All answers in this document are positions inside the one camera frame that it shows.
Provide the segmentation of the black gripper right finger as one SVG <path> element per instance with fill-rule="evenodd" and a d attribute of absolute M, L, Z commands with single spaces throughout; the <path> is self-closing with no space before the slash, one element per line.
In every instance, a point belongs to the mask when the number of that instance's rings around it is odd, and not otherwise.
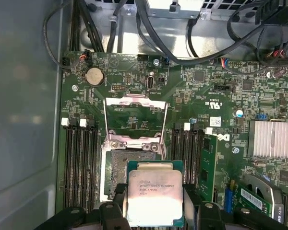
<path fill-rule="evenodd" d="M 194 184 L 183 186 L 183 213 L 189 230 L 286 230 L 287 226 L 252 208 L 227 213 L 202 201 Z"/>

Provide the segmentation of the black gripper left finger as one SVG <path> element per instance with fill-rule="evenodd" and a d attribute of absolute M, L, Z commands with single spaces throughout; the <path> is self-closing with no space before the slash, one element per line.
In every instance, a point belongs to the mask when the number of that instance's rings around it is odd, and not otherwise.
<path fill-rule="evenodd" d="M 129 230 L 124 217 L 127 184 L 117 184 L 112 201 L 87 213 L 83 207 L 68 207 L 36 227 L 37 230 Z"/>

